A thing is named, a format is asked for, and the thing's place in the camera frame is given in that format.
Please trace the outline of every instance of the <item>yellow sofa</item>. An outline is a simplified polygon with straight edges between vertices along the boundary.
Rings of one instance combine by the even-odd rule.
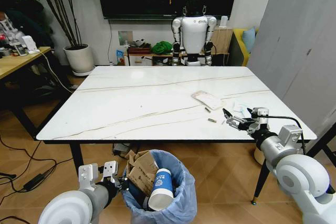
[[[230,42],[228,66],[246,66],[250,53],[247,51],[242,40],[243,31],[248,29],[234,28],[233,36]]]

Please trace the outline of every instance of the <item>green bag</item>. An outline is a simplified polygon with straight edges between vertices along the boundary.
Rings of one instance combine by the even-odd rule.
[[[161,41],[159,43],[156,43],[154,47],[152,47],[152,52],[157,55],[161,55],[164,53],[171,52],[173,46],[167,41]]]

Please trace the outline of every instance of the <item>wooden floor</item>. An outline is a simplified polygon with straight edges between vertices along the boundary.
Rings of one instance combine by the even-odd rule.
[[[57,104],[50,101],[25,108],[26,113],[38,125]],[[32,153],[38,142],[34,142],[18,120],[9,111],[0,111],[0,134],[3,141],[13,147],[26,148]],[[82,145],[85,163],[117,160],[119,172],[125,161],[111,155],[111,144]],[[301,212],[296,204],[278,189],[276,180],[269,176],[259,197],[258,205],[252,206],[255,184],[260,165],[253,159],[254,144],[143,144],[141,150],[157,148],[174,154],[189,169],[196,180],[198,213],[193,223],[301,223]],[[36,158],[54,158],[62,161],[71,157],[67,145],[41,143]],[[28,157],[23,151],[9,150],[0,146],[0,172],[20,174],[26,167]],[[44,172],[52,162],[33,161],[15,187],[20,188],[36,174]],[[327,166],[336,181],[336,169]],[[72,161],[60,164],[56,171],[37,189],[29,193],[13,194],[0,206],[0,219],[15,215],[37,223],[43,208],[58,194],[76,190],[78,178]],[[0,186],[0,198],[12,192],[9,184]],[[100,224],[129,223],[131,214],[120,194],[100,216]],[[18,223],[7,220],[4,223]]]

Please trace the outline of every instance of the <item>trash can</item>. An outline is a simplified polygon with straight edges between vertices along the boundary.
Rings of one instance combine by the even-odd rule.
[[[197,214],[195,179],[187,168],[174,155],[162,150],[150,150],[159,168],[166,168],[172,174],[176,187],[173,202],[161,211],[145,211],[129,191],[122,197],[132,212],[133,224],[190,223]]]

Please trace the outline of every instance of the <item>white marble table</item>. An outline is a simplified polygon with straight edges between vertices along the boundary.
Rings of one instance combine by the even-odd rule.
[[[37,135],[45,143],[132,141],[254,142],[222,124],[222,109],[208,113],[191,97],[203,90],[233,111],[234,102],[263,106],[270,115],[297,118],[308,140],[316,135],[246,67],[96,67]],[[270,119],[278,133],[291,120]]]

